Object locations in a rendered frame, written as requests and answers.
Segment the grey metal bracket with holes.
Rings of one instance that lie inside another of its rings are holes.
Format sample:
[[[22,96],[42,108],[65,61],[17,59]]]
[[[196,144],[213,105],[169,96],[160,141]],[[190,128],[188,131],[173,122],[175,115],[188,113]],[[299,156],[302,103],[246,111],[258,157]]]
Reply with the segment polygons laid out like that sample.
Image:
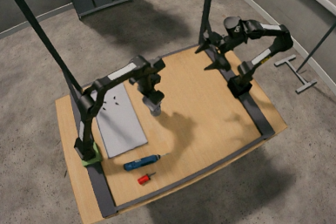
[[[145,96],[142,97],[142,102],[152,111],[154,111],[161,103],[162,101],[160,101],[157,105],[154,105],[149,98],[146,98]],[[148,102],[148,103],[147,103]]]

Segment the red stubby screwdriver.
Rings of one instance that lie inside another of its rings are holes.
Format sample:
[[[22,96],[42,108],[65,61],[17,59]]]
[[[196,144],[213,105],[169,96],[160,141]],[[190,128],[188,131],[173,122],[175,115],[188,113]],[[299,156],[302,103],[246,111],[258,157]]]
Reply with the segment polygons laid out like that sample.
[[[150,180],[150,177],[151,177],[151,175],[146,174],[145,176],[143,176],[143,177],[141,177],[140,179],[138,179],[138,183],[139,183],[139,184],[143,184],[143,183],[145,183],[147,180]]]

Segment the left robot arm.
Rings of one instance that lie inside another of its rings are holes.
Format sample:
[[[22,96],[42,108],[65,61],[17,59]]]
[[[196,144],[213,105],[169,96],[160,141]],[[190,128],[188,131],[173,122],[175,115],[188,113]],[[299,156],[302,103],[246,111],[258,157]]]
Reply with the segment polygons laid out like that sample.
[[[255,70],[261,66],[268,59],[273,57],[278,52],[290,50],[293,47],[290,31],[282,24],[262,24],[256,20],[242,20],[240,16],[227,17],[223,25],[228,33],[228,36],[233,41],[235,47],[245,42],[247,44],[248,39],[261,39],[263,36],[275,37],[273,44],[266,50],[261,52],[257,57],[251,61],[244,61],[239,64],[237,70],[239,76],[236,78],[236,83],[239,88],[249,85],[250,81],[253,81],[252,75]],[[261,35],[260,35],[261,34]],[[246,35],[246,36],[245,36]],[[211,43],[221,49],[224,49],[230,42],[225,41],[225,34],[219,35],[217,32],[213,32],[208,38]],[[225,45],[227,44],[227,45]]]

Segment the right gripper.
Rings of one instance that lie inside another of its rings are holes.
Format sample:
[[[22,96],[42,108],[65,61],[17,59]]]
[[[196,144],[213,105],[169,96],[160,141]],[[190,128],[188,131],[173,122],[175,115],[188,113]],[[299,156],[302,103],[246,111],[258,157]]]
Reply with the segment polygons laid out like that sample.
[[[155,90],[155,88],[152,88],[151,82],[153,79],[151,78],[151,81],[146,85],[141,85],[138,81],[135,81],[134,78],[129,78],[129,83],[134,86],[135,83],[137,83],[139,86],[137,90],[143,94],[146,98],[150,98],[150,101],[157,105],[164,97],[165,95],[160,90]]]

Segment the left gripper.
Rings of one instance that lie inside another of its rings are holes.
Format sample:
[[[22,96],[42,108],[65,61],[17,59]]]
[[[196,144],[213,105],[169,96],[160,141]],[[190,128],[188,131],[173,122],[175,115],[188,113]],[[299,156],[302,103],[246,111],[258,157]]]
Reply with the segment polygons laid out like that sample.
[[[209,37],[211,33],[209,31],[206,31],[203,33],[204,37],[203,37],[203,41],[201,43],[201,45],[196,49],[196,51],[194,52],[195,54],[198,54],[200,53],[201,51],[204,51],[208,48],[210,48],[210,45],[212,45],[213,49],[216,51],[218,57],[219,57],[219,61],[216,59],[214,63],[206,66],[203,70],[204,71],[209,71],[209,70],[219,70],[219,69],[222,69],[226,72],[228,72],[232,67],[231,65],[229,64],[228,60],[226,59],[226,57],[221,57],[222,55],[225,56],[225,54],[228,52],[228,51],[234,51],[234,48],[235,48],[235,45],[234,43],[232,42],[232,40],[230,39],[229,36],[226,36],[225,37],[225,41],[229,41],[230,43],[222,50],[222,51],[219,51],[219,49],[216,49],[217,46],[214,46],[212,43],[211,43],[211,40]],[[210,44],[210,45],[209,45]],[[218,47],[217,47],[218,48]],[[218,52],[219,51],[219,52]]]

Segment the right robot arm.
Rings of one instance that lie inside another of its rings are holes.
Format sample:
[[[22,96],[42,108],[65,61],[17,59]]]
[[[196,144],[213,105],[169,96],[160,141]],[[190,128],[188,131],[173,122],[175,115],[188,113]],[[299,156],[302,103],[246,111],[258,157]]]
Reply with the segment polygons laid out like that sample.
[[[153,65],[153,66],[152,66]],[[153,69],[157,68],[157,69]],[[90,138],[92,120],[95,118],[103,106],[104,95],[113,87],[123,83],[129,78],[134,78],[141,85],[146,85],[151,81],[152,88],[160,83],[161,76],[158,74],[165,68],[165,62],[160,56],[148,62],[138,55],[131,59],[128,65],[101,78],[96,79],[92,85],[84,90],[78,99],[78,109],[81,114],[79,137],[75,140],[74,149],[81,160],[88,161],[96,158],[93,148],[94,142]],[[97,91],[96,103],[91,93]],[[95,116],[96,115],[96,116]],[[93,117],[94,116],[94,117]],[[92,153],[91,153],[92,152]]]

